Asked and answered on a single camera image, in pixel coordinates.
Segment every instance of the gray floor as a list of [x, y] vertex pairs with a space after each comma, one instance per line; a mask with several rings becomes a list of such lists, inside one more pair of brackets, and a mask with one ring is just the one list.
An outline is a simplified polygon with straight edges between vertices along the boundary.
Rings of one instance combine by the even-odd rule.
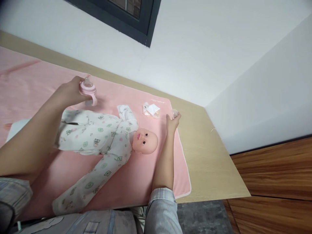
[[178, 204], [177, 213], [184, 234], [233, 234], [222, 201]]

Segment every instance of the plaid sleeve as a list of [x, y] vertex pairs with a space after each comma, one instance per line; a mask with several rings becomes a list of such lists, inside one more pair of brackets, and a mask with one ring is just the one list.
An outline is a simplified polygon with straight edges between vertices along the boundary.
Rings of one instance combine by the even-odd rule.
[[29, 181], [0, 177], [0, 233], [11, 228], [32, 194]]
[[157, 188], [150, 195], [146, 209], [144, 233], [181, 233], [177, 203], [173, 191], [168, 188]]

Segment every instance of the person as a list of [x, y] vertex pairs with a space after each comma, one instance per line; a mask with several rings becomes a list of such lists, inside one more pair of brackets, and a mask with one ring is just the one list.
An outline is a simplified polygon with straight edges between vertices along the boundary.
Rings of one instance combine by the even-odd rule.
[[[57, 137], [63, 111], [88, 100], [79, 93], [81, 77], [62, 84], [32, 119], [0, 148], [0, 233], [7, 233], [32, 197], [30, 185], [40, 175]], [[158, 158], [144, 233], [182, 233], [173, 194], [174, 135], [180, 113], [167, 115], [167, 135]], [[130, 210], [67, 214], [24, 228], [22, 233], [143, 233]]]

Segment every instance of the pink blanket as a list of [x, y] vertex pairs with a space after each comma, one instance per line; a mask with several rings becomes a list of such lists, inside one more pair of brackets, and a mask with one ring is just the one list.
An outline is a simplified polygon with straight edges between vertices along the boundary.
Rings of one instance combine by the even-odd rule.
[[[0, 126], [31, 118], [59, 85], [76, 75], [86, 76], [85, 73], [0, 47]], [[127, 104], [134, 112], [139, 126], [157, 134], [159, 145], [151, 155], [133, 153], [128, 163], [104, 185], [83, 211], [146, 205], [151, 193], [157, 156], [165, 139], [165, 114], [172, 109], [171, 103], [166, 98], [97, 77], [91, 76], [90, 79], [97, 88], [98, 105], [86, 107], [79, 104], [69, 109], [88, 109], [118, 116], [117, 105]], [[155, 103], [160, 107], [160, 119], [142, 114], [144, 102]], [[8, 131], [1, 127], [1, 146], [7, 134]], [[190, 194], [191, 184], [178, 131], [175, 134], [174, 194], [179, 198]], [[52, 201], [88, 173], [100, 159], [101, 155], [83, 156], [69, 151], [61, 151], [53, 156], [51, 163], [32, 185], [33, 197], [21, 220], [53, 216]]]

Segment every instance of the small plastic bag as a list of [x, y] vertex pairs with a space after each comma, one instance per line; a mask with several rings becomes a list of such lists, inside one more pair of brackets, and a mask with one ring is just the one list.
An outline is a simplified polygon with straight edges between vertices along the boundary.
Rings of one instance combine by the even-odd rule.
[[155, 104], [149, 105], [147, 102], [142, 105], [143, 107], [143, 114], [144, 115], [151, 115], [155, 119], [159, 119], [160, 116], [160, 108]]

